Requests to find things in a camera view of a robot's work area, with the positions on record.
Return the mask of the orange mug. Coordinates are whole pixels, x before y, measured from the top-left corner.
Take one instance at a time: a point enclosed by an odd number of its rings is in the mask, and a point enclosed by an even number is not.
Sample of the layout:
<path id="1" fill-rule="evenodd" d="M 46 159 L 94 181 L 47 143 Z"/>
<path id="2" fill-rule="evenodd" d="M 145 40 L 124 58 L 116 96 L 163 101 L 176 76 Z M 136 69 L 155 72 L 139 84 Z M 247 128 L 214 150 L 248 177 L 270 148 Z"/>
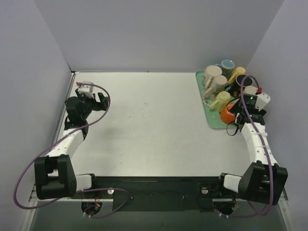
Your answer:
<path id="1" fill-rule="evenodd" d="M 235 121 L 236 115 L 231 113 L 231 109 L 233 108 L 233 106 L 234 104 L 229 104 L 228 106 L 225 106 L 225 108 L 219 114 L 220 120 L 224 124 L 229 124 Z"/>

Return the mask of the pale yellow mug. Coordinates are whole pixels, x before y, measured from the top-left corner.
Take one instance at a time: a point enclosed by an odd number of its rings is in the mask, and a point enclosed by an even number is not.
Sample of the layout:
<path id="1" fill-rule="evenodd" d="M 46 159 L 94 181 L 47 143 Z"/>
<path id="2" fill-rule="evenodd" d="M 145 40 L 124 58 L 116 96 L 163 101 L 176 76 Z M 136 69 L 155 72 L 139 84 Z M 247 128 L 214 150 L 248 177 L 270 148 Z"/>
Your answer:
<path id="1" fill-rule="evenodd" d="M 216 96 L 214 102 L 209 105 L 209 109 L 221 113 L 230 100 L 231 95 L 226 91 L 222 91 Z"/>

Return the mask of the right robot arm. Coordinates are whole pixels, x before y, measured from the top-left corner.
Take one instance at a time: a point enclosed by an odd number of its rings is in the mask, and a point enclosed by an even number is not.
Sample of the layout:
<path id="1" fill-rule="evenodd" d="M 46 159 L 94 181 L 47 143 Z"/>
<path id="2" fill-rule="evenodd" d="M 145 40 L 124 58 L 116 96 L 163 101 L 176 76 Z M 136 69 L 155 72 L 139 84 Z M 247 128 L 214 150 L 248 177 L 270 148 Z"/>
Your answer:
<path id="1" fill-rule="evenodd" d="M 251 164 L 242 176 L 222 173 L 221 181 L 215 184 L 215 191 L 221 197 L 234 192 L 243 200 L 276 205 L 288 172 L 279 166 L 267 141 L 263 118 L 266 111 L 258 105 L 261 99 L 268 100 L 269 96 L 264 93 L 244 94 L 231 108 L 231 113 L 236 115 L 237 130 L 246 141 Z"/>

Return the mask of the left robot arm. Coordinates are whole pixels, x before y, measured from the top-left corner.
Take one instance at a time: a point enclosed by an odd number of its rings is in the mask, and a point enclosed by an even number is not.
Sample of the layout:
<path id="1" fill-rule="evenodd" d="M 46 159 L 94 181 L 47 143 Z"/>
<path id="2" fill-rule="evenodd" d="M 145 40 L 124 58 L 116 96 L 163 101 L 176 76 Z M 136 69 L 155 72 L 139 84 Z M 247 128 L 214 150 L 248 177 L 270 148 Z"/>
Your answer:
<path id="1" fill-rule="evenodd" d="M 107 112 L 110 97 L 94 93 L 91 82 L 77 83 L 76 95 L 65 100 L 67 116 L 63 136 L 44 157 L 34 162 L 35 185 L 40 200 L 72 197 L 82 191 L 88 198 L 98 195 L 99 186 L 92 182 L 93 174 L 77 175 L 71 162 L 78 146 L 86 139 L 93 111 Z"/>

